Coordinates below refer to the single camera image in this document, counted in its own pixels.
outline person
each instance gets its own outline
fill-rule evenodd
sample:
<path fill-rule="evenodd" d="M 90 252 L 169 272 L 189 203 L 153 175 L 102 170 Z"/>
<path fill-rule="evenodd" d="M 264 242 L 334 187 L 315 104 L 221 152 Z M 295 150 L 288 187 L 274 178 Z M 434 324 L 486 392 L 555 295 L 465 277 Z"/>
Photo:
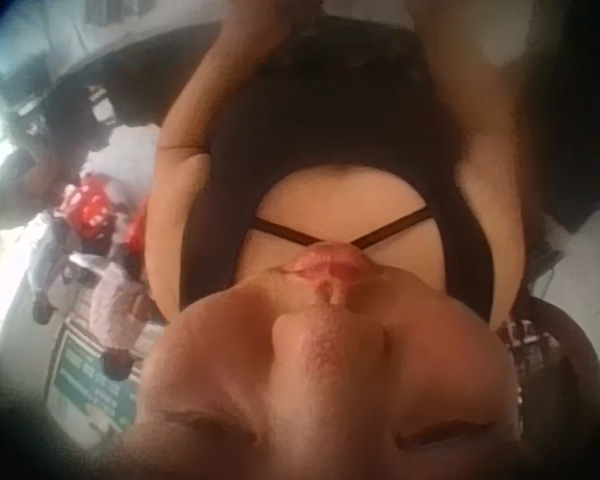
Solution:
<path fill-rule="evenodd" d="M 430 85 L 262 70 L 320 2 L 229 2 L 159 140 L 146 262 L 170 325 L 121 474 L 483 478 L 516 457 L 495 332 L 524 268 L 521 147 L 465 3 L 411 10 Z"/>
<path fill-rule="evenodd" d="M 60 310 L 66 313 L 70 308 L 67 292 L 54 294 L 49 298 L 52 285 L 64 274 L 68 267 L 68 256 L 78 249 L 79 238 L 71 231 L 61 217 L 51 219 L 51 225 L 32 252 L 27 270 L 27 280 L 33 294 L 32 317 L 39 325 L 47 325 L 53 314 Z"/>
<path fill-rule="evenodd" d="M 141 284 L 141 259 L 126 244 L 117 246 L 91 297 L 89 330 L 105 349 L 102 369 L 114 381 L 129 377 L 135 363 L 130 351 L 146 323 L 158 315 Z"/>

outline hand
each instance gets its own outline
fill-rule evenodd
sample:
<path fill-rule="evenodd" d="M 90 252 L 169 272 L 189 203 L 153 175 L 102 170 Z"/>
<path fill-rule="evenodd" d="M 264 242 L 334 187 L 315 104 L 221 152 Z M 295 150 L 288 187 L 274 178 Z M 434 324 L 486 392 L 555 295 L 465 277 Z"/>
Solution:
<path fill-rule="evenodd" d="M 221 38 L 268 55 L 291 33 L 295 24 L 320 12 L 322 0 L 229 0 Z"/>

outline lips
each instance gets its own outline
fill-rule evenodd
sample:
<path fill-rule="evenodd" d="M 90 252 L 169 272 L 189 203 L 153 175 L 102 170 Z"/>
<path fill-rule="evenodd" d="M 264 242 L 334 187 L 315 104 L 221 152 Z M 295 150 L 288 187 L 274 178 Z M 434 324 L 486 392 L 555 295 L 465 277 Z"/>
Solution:
<path fill-rule="evenodd" d="M 378 271 L 358 248 L 340 243 L 321 243 L 305 250 L 288 269 L 307 280 L 336 279 L 347 284 L 361 282 Z"/>

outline skin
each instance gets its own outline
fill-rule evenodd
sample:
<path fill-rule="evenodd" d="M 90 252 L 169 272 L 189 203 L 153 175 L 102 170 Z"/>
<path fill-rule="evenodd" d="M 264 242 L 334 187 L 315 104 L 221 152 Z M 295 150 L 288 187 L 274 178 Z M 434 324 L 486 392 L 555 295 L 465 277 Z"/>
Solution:
<path fill-rule="evenodd" d="M 511 102 L 462 35 L 457 3 L 414 16 L 466 132 L 456 179 L 493 252 L 490 325 L 445 294 L 434 222 L 369 257 L 343 246 L 422 206 L 401 180 L 356 168 L 299 172 L 260 206 L 263 218 L 332 243 L 303 252 L 252 234 L 238 283 L 179 312 L 182 233 L 208 178 L 211 125 L 288 35 L 297 17 L 280 14 L 283 3 L 293 5 L 232 2 L 165 121 L 146 260 L 172 325 L 144 366 L 138 417 L 116 464 L 174 478 L 477 478 L 516 440 L 515 369 L 492 330 L 518 291 L 523 243 Z M 379 199 L 351 218 L 370 189 Z M 341 275 L 345 253 L 364 274 Z M 296 267 L 312 255 L 322 263 L 307 275 Z"/>

